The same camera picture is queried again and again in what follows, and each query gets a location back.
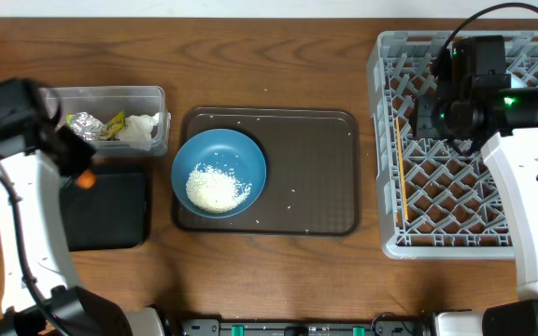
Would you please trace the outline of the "dark blue plate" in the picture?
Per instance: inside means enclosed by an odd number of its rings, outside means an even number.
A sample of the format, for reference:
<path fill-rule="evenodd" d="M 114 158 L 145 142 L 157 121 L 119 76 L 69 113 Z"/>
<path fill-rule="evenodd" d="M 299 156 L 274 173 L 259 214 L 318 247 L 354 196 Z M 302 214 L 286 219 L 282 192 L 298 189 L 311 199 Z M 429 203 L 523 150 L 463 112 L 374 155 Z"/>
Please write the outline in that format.
<path fill-rule="evenodd" d="M 252 185 L 248 198 L 234 210 L 210 214 L 197 208 L 186 194 L 186 182 L 197 163 L 212 165 L 223 172 L 233 170 L 240 181 Z M 207 218 L 226 218 L 242 213 L 262 195 L 267 179 L 265 157 L 255 141 L 229 129 L 213 129 L 196 134 L 179 149 L 171 170 L 174 193 L 179 202 L 194 214 Z"/>

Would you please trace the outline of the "white crumpled tissue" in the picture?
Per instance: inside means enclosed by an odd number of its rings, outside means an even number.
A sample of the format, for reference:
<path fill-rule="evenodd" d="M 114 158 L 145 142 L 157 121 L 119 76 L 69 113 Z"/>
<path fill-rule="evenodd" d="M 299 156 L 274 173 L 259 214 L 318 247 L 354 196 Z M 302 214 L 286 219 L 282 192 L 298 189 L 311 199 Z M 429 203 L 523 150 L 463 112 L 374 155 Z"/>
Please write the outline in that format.
<path fill-rule="evenodd" d="M 124 120 L 124 127 L 115 135 L 114 139 L 126 143 L 129 147 L 143 151 L 159 151 L 163 147 L 163 140 L 155 140 L 153 131 L 159 131 L 161 112 L 153 116 L 132 115 Z"/>

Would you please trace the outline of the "grey dishwasher rack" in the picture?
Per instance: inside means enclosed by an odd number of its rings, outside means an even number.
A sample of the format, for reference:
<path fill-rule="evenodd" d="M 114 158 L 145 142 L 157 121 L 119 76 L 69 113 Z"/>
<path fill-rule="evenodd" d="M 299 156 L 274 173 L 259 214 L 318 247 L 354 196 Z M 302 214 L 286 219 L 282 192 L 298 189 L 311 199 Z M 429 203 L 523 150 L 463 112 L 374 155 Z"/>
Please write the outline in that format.
<path fill-rule="evenodd" d="M 512 259 L 493 178 L 471 144 L 416 139 L 409 123 L 419 96 L 440 94 L 432 72 L 449 31 L 385 31 L 366 64 L 375 127 L 381 246 L 391 259 Z M 400 119 L 408 205 L 404 222 L 394 120 Z"/>

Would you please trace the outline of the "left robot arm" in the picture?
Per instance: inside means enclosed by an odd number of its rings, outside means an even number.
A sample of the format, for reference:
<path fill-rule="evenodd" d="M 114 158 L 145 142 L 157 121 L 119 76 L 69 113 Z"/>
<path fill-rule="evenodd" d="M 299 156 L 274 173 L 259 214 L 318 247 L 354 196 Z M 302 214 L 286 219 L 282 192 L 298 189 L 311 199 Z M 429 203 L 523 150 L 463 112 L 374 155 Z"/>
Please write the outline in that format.
<path fill-rule="evenodd" d="M 60 182 L 84 175 L 95 150 L 39 89 L 31 79 L 0 82 L 0 335 L 129 335 L 122 309 L 80 286 L 64 232 Z"/>

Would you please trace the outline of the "pile of white rice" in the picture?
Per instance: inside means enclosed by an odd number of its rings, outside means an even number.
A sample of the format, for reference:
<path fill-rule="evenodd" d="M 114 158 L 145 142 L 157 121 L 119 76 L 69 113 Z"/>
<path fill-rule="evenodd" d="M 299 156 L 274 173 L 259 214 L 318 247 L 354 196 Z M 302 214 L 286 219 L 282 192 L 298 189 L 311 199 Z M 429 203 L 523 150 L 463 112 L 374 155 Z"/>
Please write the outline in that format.
<path fill-rule="evenodd" d="M 210 214 L 234 210 L 251 193 L 252 185 L 240 181 L 230 169 L 223 172 L 212 165 L 197 163 L 186 182 L 188 199 L 199 209 Z"/>

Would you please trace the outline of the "aluminium foil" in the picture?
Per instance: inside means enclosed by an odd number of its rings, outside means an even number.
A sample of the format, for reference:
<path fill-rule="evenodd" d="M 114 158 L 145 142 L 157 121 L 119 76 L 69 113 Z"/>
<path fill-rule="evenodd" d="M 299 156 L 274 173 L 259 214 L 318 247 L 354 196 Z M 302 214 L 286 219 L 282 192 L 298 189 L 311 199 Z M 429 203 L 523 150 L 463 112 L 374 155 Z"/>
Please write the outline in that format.
<path fill-rule="evenodd" d="M 85 141 L 95 141 L 99 138 L 104 124 L 87 112 L 78 112 L 77 114 L 66 117 L 67 126 Z"/>

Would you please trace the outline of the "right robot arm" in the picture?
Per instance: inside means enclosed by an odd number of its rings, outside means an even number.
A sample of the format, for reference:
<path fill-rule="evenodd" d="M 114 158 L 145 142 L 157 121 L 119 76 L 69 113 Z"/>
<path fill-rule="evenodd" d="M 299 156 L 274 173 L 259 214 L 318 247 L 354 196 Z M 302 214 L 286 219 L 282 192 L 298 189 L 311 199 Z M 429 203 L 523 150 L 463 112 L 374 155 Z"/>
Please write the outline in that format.
<path fill-rule="evenodd" d="M 517 269 L 518 300 L 483 312 L 435 315 L 432 335 L 538 335 L 538 89 L 514 88 L 504 39 L 450 35 L 432 66 L 434 96 L 417 99 L 416 138 L 471 141 L 503 204 Z"/>

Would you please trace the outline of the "clear plastic bin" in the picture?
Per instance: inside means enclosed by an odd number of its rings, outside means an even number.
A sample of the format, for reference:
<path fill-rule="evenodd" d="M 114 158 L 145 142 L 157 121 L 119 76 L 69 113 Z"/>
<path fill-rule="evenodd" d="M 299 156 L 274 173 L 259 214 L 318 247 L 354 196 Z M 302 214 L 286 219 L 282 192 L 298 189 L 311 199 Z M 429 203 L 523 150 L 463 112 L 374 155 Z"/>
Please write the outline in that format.
<path fill-rule="evenodd" d="M 86 112 L 103 123 L 120 112 L 126 117 L 150 116 L 158 120 L 151 129 L 150 140 L 92 141 L 99 158 L 159 157 L 167 152 L 171 114 L 165 106 L 165 93 L 158 86 L 103 86 L 43 88 L 41 96 L 54 114 L 62 108 L 62 122 L 67 117 Z"/>

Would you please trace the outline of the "orange carrot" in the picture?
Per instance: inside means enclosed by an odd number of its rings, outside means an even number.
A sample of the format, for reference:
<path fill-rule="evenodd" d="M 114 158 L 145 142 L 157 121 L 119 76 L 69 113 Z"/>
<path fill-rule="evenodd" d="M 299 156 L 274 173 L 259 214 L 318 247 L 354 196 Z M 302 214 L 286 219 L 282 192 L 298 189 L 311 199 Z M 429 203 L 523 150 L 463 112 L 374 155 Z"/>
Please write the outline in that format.
<path fill-rule="evenodd" d="M 85 170 L 76 178 L 75 184 L 82 189 L 90 189 L 96 182 L 95 174 L 90 170 Z"/>

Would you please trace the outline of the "black bin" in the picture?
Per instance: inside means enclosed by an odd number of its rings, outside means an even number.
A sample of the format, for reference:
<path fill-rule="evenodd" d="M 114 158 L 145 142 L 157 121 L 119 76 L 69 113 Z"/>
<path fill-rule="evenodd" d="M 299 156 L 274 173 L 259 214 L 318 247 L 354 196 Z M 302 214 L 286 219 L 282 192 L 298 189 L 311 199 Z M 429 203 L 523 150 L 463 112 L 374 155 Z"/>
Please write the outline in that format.
<path fill-rule="evenodd" d="M 136 164 L 100 164 L 95 182 L 82 189 L 65 179 L 60 207 L 72 252 L 132 248 L 143 244 L 150 229 L 150 187 L 145 169 Z"/>

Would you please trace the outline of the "dark brown serving tray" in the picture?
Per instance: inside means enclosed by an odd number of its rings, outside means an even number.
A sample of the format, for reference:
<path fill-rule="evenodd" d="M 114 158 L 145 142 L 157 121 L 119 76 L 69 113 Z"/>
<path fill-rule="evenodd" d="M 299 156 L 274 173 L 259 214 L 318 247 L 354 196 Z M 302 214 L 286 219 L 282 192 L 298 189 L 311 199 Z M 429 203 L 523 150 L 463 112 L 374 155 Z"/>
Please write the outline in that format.
<path fill-rule="evenodd" d="M 180 141 L 231 129 L 254 140 L 267 162 L 260 198 L 221 219 L 194 214 L 179 201 L 172 219 L 185 231 L 346 236 L 360 223 L 359 127 L 343 110 L 195 107 Z"/>

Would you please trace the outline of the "wooden chopstick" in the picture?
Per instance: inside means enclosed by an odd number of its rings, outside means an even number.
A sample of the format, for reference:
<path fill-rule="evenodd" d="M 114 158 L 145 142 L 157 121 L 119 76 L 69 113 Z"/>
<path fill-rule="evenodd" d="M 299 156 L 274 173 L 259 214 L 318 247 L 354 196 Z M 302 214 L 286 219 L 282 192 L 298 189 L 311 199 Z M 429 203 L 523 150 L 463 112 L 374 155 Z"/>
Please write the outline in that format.
<path fill-rule="evenodd" d="M 403 221 L 408 220 L 408 205 L 407 205 L 407 196 L 406 196 L 406 188 L 405 188 L 405 172 L 404 172 L 404 151 L 402 146 L 402 138 L 401 138 L 401 127 L 400 127 L 400 119 L 396 118 L 394 120 L 394 126 L 396 131 L 396 150 L 397 150 L 397 156 L 398 156 L 398 165 L 399 165 L 399 178 L 400 178 L 400 186 L 401 186 L 401 195 L 402 195 L 402 210 L 403 210 Z"/>

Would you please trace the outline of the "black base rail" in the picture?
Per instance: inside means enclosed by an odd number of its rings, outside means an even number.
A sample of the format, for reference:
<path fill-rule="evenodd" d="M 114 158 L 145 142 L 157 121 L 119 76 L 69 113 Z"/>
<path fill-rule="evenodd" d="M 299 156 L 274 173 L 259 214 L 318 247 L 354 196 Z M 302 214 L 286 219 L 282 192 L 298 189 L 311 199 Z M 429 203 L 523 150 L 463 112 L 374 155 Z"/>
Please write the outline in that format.
<path fill-rule="evenodd" d="M 425 319 L 382 314 L 363 322 L 261 321 L 199 318 L 175 320 L 161 309 L 148 307 L 127 315 L 134 335 L 172 336 L 429 336 L 434 331 Z"/>

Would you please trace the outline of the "yellow green snack wrapper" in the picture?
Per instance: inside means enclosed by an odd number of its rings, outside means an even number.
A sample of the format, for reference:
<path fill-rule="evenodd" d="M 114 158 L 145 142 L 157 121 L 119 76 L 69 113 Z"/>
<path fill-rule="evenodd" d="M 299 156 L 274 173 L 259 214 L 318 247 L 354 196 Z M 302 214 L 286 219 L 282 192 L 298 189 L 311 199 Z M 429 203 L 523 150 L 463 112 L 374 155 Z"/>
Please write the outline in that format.
<path fill-rule="evenodd" d="M 100 140 L 112 140 L 114 136 L 125 127 L 125 112 L 121 111 L 108 123 L 106 123 L 99 133 Z"/>

